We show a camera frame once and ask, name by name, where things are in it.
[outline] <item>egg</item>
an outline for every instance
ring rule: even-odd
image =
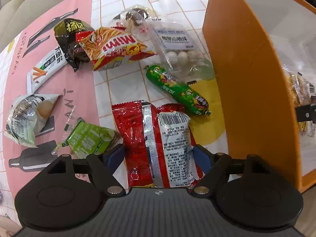
[[[195,60],[195,59],[198,58],[198,54],[197,54],[197,52],[195,50],[189,50],[187,52],[187,55],[189,57],[189,60]]]
[[[166,57],[171,65],[178,63],[178,56],[175,52],[167,52]]]
[[[181,65],[185,65],[189,61],[189,56],[186,52],[179,52],[178,60]]]

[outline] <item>black snack bag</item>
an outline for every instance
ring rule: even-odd
[[[56,40],[65,55],[67,62],[76,72],[80,62],[88,62],[89,57],[76,41],[76,33],[82,31],[94,31],[86,22],[67,18],[54,27]]]

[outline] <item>table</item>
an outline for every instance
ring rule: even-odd
[[[18,95],[26,94],[27,72],[57,46],[54,31],[50,29],[37,37],[37,40],[45,41],[23,57],[30,37],[51,19],[68,12],[75,12],[70,17],[90,23],[96,29],[100,26],[108,26],[109,21],[121,11],[139,4],[153,9],[159,18],[183,24],[203,55],[209,57],[202,34],[207,3],[208,0],[64,0],[26,27],[0,53],[0,189],[4,195],[2,205],[0,205],[0,214],[7,214],[12,220],[18,222],[13,198],[28,181],[38,174],[38,171],[25,172],[23,167],[10,168],[8,166],[8,160],[19,157],[26,147],[3,137],[6,117],[13,100]],[[38,93],[57,93],[61,97],[52,112],[54,130],[37,137],[35,144],[52,140],[58,143],[62,138],[67,113],[74,107],[76,116],[84,118],[86,122],[115,129],[111,112],[112,104],[146,100],[155,106],[160,106],[175,102],[144,77],[144,66],[155,60],[151,57],[102,71],[92,71],[92,66],[85,64],[76,73],[69,65],[63,67],[38,90]],[[203,145],[212,153],[227,153],[223,119],[220,124],[214,123],[212,126],[214,126],[213,138]],[[63,153],[70,153],[70,148],[65,147],[58,151],[58,154]],[[123,187],[128,188],[124,162],[114,176]]]

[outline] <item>beige sofa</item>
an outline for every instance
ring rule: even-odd
[[[0,0],[0,51],[25,27],[63,0]]]

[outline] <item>gray gripper base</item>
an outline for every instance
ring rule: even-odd
[[[132,188],[121,198],[110,198],[90,221],[60,232],[23,228],[16,237],[302,237],[294,228],[256,233],[223,219],[207,199],[186,189]]]

